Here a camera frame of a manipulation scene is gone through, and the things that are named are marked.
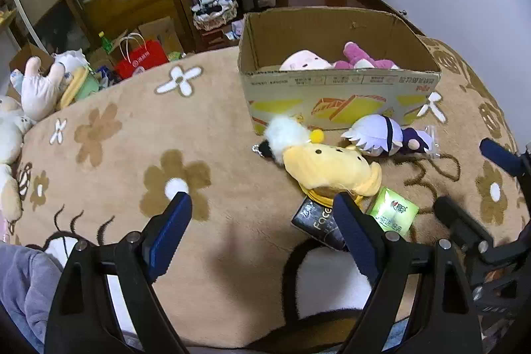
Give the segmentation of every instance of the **beige blanket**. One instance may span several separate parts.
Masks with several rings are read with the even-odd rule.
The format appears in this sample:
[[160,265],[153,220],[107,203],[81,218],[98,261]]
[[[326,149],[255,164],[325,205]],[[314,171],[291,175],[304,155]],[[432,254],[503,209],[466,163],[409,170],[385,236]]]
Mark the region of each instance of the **beige blanket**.
[[[414,125],[436,126],[442,158],[387,160],[383,184],[421,207],[413,241],[447,235],[431,211],[444,194],[496,241],[512,240],[527,221],[525,205],[515,181],[478,149],[492,137],[515,150],[503,113],[458,54],[424,41],[443,75]],[[193,221],[154,285],[177,333],[192,344],[317,350],[344,340],[370,286],[349,254],[290,225],[303,195],[283,168],[251,151],[260,137],[237,56],[228,48],[153,68],[37,124],[22,151],[19,176],[30,181],[13,239],[66,260],[64,245],[116,242],[188,190]],[[338,143],[340,133],[326,132],[326,141]],[[399,318],[413,292],[414,281]]]

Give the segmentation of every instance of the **yellow ball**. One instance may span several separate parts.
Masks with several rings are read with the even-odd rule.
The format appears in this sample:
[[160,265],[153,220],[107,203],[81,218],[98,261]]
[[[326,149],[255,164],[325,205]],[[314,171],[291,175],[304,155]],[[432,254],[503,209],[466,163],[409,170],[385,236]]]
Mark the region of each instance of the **yellow ball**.
[[325,139],[325,133],[320,129],[314,129],[310,132],[310,141],[314,144],[322,143]]

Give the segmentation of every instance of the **white bag handle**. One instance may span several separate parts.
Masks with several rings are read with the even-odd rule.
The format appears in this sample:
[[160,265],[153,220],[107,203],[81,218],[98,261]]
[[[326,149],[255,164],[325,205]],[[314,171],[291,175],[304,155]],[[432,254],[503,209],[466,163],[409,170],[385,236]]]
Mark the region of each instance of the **white bag handle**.
[[131,32],[129,35],[123,37],[120,42],[119,42],[119,45],[120,45],[120,51],[121,51],[121,55],[123,56],[123,58],[125,59],[125,55],[124,55],[124,51],[123,49],[121,48],[121,42],[122,41],[125,41],[125,52],[127,53],[127,60],[129,61],[129,63],[131,63],[131,58],[129,57],[129,40],[130,39],[134,39],[139,45],[140,43],[138,42],[138,39],[136,39],[134,37],[134,35],[138,35],[140,38],[142,38],[142,41],[144,42],[144,48],[146,50],[148,50],[148,46],[146,45],[145,43],[145,39],[142,35],[140,35],[138,32]]

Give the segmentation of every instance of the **red shopping bag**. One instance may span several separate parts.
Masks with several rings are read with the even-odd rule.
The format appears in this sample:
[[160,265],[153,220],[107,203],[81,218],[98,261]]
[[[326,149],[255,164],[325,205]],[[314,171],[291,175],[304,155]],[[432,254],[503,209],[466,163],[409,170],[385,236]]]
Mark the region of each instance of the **red shopping bag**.
[[[140,47],[129,53],[128,41],[130,39],[136,39],[134,37],[135,35],[142,38],[144,46],[140,45]],[[127,54],[127,58],[121,48],[122,41],[125,41],[125,52]],[[115,70],[122,78],[129,78],[135,74],[144,72],[147,69],[157,67],[168,62],[168,58],[164,53],[163,47],[158,41],[148,40],[146,42],[144,37],[137,33],[131,33],[123,37],[120,40],[120,50],[121,54],[124,56],[124,59],[120,61],[118,65],[116,65]]]

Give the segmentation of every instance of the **blue gripper pad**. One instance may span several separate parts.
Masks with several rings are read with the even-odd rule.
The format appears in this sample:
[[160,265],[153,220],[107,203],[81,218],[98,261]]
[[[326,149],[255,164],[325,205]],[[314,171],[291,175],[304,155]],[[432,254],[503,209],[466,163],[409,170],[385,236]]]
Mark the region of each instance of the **blue gripper pad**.
[[481,155],[494,162],[513,177],[522,174],[522,161],[519,156],[509,152],[490,138],[484,138],[480,143]]
[[370,218],[366,222],[369,224],[371,224],[371,220],[374,222],[371,231],[378,236],[378,242],[381,241],[379,235],[382,229],[372,216],[364,215],[348,195],[344,196],[344,193],[335,196],[332,215],[360,273],[367,276],[371,284],[375,284],[380,274],[378,269],[379,251],[375,249],[357,219]]
[[179,192],[164,213],[150,219],[142,232],[142,258],[151,283],[168,271],[188,223],[192,219],[192,200]]

